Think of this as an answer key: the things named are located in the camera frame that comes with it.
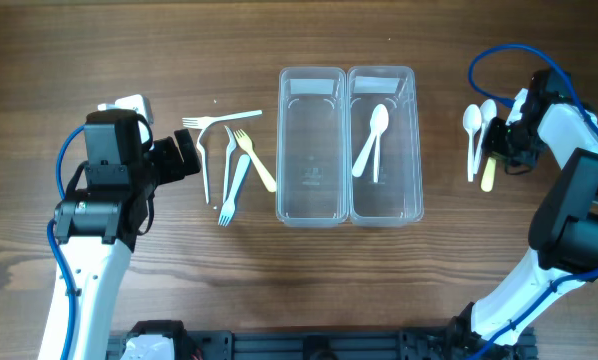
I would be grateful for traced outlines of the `white curved thin fork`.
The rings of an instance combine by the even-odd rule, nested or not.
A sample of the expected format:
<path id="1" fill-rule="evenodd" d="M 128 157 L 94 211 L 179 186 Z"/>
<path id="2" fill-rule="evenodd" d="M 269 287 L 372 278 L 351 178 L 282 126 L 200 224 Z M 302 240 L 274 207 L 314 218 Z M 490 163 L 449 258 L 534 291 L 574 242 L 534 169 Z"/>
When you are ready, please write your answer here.
<path id="1" fill-rule="evenodd" d="M 203 138 L 207 131 L 207 127 L 203 128 L 198 137 L 197 137 L 197 144 L 196 149 L 199 151 L 201 155 L 201 172 L 203 177 L 203 186 L 204 186 L 204 196 L 205 202 L 207 204 L 210 203 L 210 188 L 209 188 L 209 176 L 208 176 L 208 165 L 207 165 L 207 152 L 203 145 Z"/>

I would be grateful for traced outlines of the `white spoon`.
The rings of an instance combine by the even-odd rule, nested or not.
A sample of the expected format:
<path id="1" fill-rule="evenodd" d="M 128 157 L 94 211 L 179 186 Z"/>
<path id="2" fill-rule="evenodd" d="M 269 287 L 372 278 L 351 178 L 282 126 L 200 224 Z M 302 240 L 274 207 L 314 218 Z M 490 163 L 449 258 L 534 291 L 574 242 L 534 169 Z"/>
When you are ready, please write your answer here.
<path id="1" fill-rule="evenodd" d="M 352 176 L 361 177 L 368 162 L 370 151 L 375 143 L 377 134 L 370 133 L 352 167 Z"/>
<path id="2" fill-rule="evenodd" d="M 383 104 L 378 104 L 373 110 L 371 117 L 371 132 L 374 135 L 375 149 L 373 158 L 373 182 L 379 181 L 379 168 L 380 168 L 380 149 L 381 149 L 381 136 L 387 129 L 389 124 L 389 113 L 388 109 Z"/>
<path id="3" fill-rule="evenodd" d="M 467 149 L 467 180 L 472 182 L 474 180 L 474 158 L 475 145 L 474 138 L 476 133 L 481 128 L 481 112 L 476 104 L 470 104 L 463 115 L 463 127 L 468 134 L 468 149 Z"/>
<path id="4" fill-rule="evenodd" d="M 477 148 L 475 151 L 475 158 L 473 164 L 473 174 L 476 175 L 479 172 L 480 163 L 482 159 L 482 146 L 483 142 L 486 138 L 486 133 L 489 128 L 490 122 L 497 116 L 497 106 L 493 99 L 486 100 L 480 106 L 480 113 L 481 113 L 481 128 L 480 128 L 480 137 L 477 143 Z"/>

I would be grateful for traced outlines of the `yellow plastic spoon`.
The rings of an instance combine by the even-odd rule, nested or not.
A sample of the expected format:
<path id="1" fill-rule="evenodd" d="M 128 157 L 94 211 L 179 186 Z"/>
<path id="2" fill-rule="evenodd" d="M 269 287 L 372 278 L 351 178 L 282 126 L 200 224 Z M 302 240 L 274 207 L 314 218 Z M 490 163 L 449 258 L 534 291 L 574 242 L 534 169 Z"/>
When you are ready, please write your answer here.
<path id="1" fill-rule="evenodd" d="M 493 157 L 489 157 L 482 175 L 481 190 L 483 192 L 491 192 L 494 186 L 494 179 L 496 173 L 497 161 Z"/>

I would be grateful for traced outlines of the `white fork horizontal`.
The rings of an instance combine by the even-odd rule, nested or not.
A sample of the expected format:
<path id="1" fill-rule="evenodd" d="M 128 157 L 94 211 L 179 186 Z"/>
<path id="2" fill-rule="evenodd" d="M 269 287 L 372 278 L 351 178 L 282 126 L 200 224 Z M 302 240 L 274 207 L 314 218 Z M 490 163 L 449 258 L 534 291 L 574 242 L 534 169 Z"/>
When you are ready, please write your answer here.
<path id="1" fill-rule="evenodd" d="M 203 130 L 218 122 L 240 120 L 245 118 L 257 117 L 263 114 L 262 110 L 253 110 L 246 112 L 231 113 L 222 116 L 202 116 L 183 118 L 182 123 L 186 128 Z"/>

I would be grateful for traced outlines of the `white fork with narrow handle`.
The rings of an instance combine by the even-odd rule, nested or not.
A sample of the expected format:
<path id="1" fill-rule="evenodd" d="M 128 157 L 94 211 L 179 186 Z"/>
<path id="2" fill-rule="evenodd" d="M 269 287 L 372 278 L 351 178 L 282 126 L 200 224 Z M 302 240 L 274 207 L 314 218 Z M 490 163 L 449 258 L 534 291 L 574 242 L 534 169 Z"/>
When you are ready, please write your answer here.
<path id="1" fill-rule="evenodd" d="M 222 193 L 222 201 L 225 202 L 227 200 L 229 194 L 229 178 L 230 178 L 230 170 L 231 170 L 231 156 L 232 153 L 237 148 L 237 142 L 234 137 L 233 131 L 227 126 L 224 126 L 227 135 L 228 135 L 228 144 L 225 150 L 225 166 L 224 166 L 224 178 L 223 178 L 223 193 Z"/>

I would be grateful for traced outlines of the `light blue plastic fork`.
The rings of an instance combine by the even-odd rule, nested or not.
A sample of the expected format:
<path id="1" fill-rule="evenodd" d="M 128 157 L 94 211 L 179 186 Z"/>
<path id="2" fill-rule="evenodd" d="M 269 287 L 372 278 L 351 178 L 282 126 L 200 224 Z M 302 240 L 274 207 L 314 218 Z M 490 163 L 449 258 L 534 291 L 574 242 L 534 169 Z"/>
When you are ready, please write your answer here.
<path id="1" fill-rule="evenodd" d="M 224 202 L 220 217 L 218 219 L 218 224 L 223 227 L 227 227 L 236 212 L 236 198 L 239 194 L 240 188 L 246 178 L 250 167 L 251 159 L 250 156 L 247 154 L 243 154 L 240 156 L 238 164 L 235 169 L 235 174 L 232 180 L 232 184 L 230 187 L 230 192 L 226 201 Z"/>

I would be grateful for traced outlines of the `yellow plastic fork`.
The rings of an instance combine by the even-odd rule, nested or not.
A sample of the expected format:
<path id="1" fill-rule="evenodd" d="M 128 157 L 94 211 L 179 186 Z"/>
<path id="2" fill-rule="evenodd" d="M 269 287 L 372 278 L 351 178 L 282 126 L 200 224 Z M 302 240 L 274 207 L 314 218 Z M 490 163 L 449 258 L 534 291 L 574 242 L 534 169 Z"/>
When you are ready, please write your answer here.
<path id="1" fill-rule="evenodd" d="M 256 154 L 251 138 L 242 129 L 237 130 L 234 135 L 238 145 L 250 156 L 266 190 L 274 193 L 277 190 L 277 183 Z"/>

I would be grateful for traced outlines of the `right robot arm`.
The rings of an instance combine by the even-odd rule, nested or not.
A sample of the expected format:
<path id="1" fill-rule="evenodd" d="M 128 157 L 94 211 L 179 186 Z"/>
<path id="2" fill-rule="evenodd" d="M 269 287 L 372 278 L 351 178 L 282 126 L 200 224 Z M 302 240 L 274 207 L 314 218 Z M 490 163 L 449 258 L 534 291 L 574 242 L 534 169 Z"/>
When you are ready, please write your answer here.
<path id="1" fill-rule="evenodd" d="M 569 73 L 554 68 L 533 74 L 507 119 L 482 115 L 490 124 L 480 152 L 506 173 L 532 171 L 545 151 L 561 169 L 532 218 L 524 257 L 444 336 L 451 355 L 501 359 L 550 305 L 598 279 L 598 123 L 589 105 L 576 104 Z"/>

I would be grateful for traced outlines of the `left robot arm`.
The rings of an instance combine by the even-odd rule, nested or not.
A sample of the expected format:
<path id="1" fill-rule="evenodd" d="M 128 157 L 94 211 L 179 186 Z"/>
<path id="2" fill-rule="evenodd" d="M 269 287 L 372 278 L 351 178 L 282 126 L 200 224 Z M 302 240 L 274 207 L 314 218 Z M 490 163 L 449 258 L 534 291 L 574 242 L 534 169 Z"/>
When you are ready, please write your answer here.
<path id="1" fill-rule="evenodd" d="M 87 158 L 47 225 L 57 263 L 42 359 L 102 359 L 116 299 L 138 237 L 154 221 L 158 186 L 199 172 L 186 129 L 154 139 L 148 121 L 127 109 L 90 113 L 79 133 Z"/>

